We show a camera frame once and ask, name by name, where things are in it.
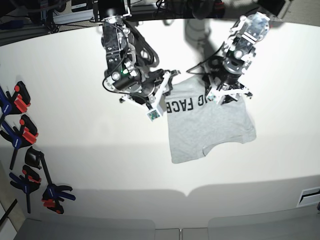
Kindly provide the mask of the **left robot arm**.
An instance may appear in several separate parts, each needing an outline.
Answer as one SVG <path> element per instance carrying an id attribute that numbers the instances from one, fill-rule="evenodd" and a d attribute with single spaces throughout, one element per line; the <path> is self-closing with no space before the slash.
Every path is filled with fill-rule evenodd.
<path id="1" fill-rule="evenodd" d="M 243 95 L 253 94 L 239 81 L 256 56 L 256 45 L 271 28 L 273 18 L 282 19 L 290 0 L 258 0 L 259 6 L 253 13 L 239 17 L 230 29 L 230 35 L 219 49 L 208 57 L 201 66 L 204 69 L 205 98 L 218 105 L 237 102 Z"/>

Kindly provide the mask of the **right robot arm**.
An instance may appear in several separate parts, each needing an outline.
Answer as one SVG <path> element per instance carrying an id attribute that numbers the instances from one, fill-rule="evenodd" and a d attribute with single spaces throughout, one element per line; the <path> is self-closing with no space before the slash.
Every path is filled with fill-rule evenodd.
<path id="1" fill-rule="evenodd" d="M 150 108 L 172 89 L 177 70 L 152 70 L 158 66 L 158 55 L 138 29 L 128 22 L 129 0 L 94 0 L 93 22 L 102 27 L 101 44 L 105 50 L 107 69 L 102 86 L 120 94 L 120 102 L 131 100 Z"/>

